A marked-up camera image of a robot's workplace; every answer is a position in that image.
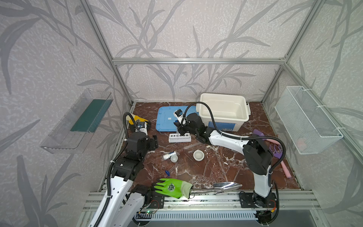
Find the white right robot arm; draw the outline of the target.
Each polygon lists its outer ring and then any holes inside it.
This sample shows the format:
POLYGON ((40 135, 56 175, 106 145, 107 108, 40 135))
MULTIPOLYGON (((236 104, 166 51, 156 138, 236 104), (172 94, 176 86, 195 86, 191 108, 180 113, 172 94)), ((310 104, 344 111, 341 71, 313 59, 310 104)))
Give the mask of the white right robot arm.
POLYGON ((286 155, 283 141, 274 136, 254 134, 250 137, 243 137, 221 131, 217 127, 211 108, 204 102, 198 101, 195 104, 204 105, 208 109, 213 127, 206 126, 196 113, 187 115, 190 107, 194 105, 192 103, 185 111, 180 109, 175 111, 174 116, 177 120, 174 125, 177 127, 177 131, 181 135, 186 133, 194 135, 201 143, 228 148, 244 155, 247 166, 254 176, 253 203, 261 208, 266 206, 272 194, 271 175, 286 155), (273 152, 265 144, 265 140, 268 139, 277 141, 282 148, 282 156, 275 164, 272 164, 273 152))

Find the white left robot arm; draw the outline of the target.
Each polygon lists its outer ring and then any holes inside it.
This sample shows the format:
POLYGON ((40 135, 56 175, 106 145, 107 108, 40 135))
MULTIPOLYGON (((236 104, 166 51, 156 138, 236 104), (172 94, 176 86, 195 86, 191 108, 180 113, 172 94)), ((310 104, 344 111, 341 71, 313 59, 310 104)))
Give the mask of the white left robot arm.
POLYGON ((88 224, 90 227, 126 227, 143 207, 151 202, 151 191, 133 183, 143 169, 148 152, 158 148, 157 136, 136 128, 126 134, 121 152, 111 160, 106 175, 106 193, 88 224))

